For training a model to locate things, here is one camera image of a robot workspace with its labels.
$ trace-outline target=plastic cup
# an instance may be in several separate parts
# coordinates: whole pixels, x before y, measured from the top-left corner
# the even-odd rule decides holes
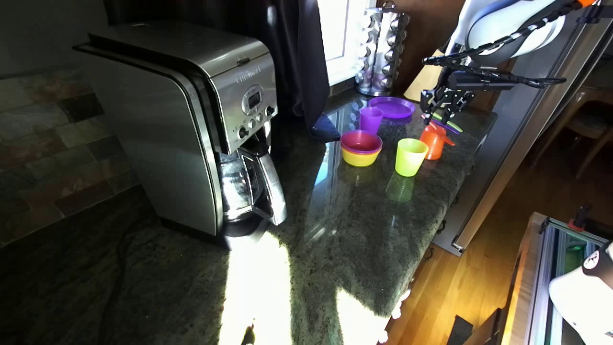
[[[416,137],[402,137],[397,145],[397,162],[395,170],[400,176],[416,176],[425,154],[427,154],[427,143]]]
[[[425,158],[437,160],[443,154],[444,145],[456,145],[454,139],[446,135],[446,130],[443,126],[437,126],[435,122],[429,122],[421,131],[421,141],[427,143],[429,151]]]
[[[383,120],[383,112],[375,107],[360,108],[360,130],[377,133]]]
[[[370,166],[383,147],[377,133],[351,130],[341,135],[341,154],[353,166]]]

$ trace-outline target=coffee maker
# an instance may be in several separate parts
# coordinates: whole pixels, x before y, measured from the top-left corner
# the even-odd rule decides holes
[[[285,220],[270,156],[274,61],[262,41],[182,20],[88,38],[75,49],[163,220],[226,245]]]

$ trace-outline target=purple cup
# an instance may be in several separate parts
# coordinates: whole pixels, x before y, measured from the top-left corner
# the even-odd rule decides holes
[[[360,130],[377,133],[383,120],[383,112],[377,107],[360,108]]]

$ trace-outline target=yellow cup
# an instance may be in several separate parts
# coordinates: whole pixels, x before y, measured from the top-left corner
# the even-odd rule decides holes
[[[416,137],[402,137],[397,145],[397,162],[395,170],[400,176],[416,176],[425,154],[427,154],[427,143]]]

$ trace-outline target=kitchen counter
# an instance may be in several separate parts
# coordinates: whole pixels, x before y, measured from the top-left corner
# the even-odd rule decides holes
[[[330,105],[354,128],[360,99]],[[489,116],[462,114],[437,162],[395,174],[395,141],[423,122],[385,120],[368,168],[343,162],[337,141],[274,124],[287,220],[224,250],[165,227],[142,189],[0,250],[2,342],[375,342],[406,291]]]

